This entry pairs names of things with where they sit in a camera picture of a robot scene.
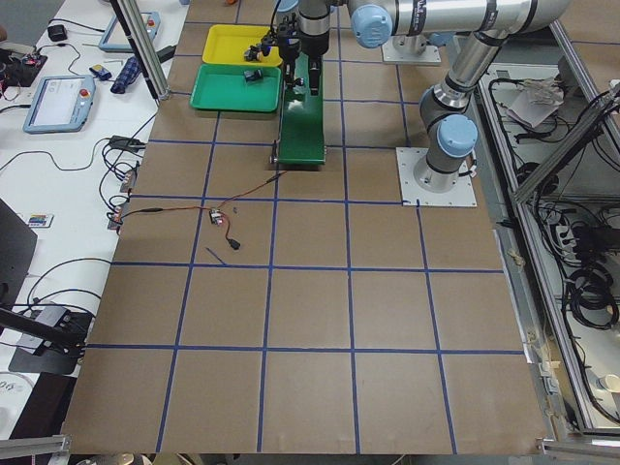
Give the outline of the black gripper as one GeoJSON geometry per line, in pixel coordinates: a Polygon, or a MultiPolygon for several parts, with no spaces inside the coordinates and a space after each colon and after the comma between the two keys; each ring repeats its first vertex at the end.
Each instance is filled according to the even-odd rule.
{"type": "Polygon", "coordinates": [[[271,25],[263,36],[261,45],[269,53],[278,47],[278,54],[283,60],[284,82],[288,88],[295,87],[295,61],[300,54],[297,14],[286,14],[276,25],[271,25]]]}
{"type": "Polygon", "coordinates": [[[328,36],[301,36],[301,51],[308,56],[309,90],[318,96],[322,82],[322,59],[328,51],[328,36]]]}

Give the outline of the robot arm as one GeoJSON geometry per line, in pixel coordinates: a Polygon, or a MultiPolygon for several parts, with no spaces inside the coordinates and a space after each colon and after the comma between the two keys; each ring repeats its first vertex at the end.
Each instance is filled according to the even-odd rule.
{"type": "Polygon", "coordinates": [[[506,39],[545,28],[570,6],[568,1],[300,1],[298,37],[308,56],[311,92],[317,92],[322,57],[328,50],[330,12],[345,5],[357,42],[379,47],[394,36],[466,32],[469,37],[443,81],[420,100],[429,132],[435,121],[461,113],[506,39]]]}
{"type": "Polygon", "coordinates": [[[323,57],[329,47],[330,3],[328,1],[276,1],[267,33],[259,48],[267,56],[278,48],[285,67],[285,82],[295,86],[295,61],[307,58],[307,85],[318,96],[322,85],[323,57]]]}

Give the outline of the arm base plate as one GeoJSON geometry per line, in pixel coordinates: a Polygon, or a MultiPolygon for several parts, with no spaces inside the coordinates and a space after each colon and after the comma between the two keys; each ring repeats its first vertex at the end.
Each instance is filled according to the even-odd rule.
{"type": "Polygon", "coordinates": [[[403,205],[478,206],[472,176],[465,160],[462,160],[458,172],[443,174],[428,166],[427,148],[397,147],[395,151],[403,205]]]}
{"type": "Polygon", "coordinates": [[[382,45],[383,60],[387,63],[416,66],[439,66],[440,51],[424,36],[395,36],[382,45]]]}

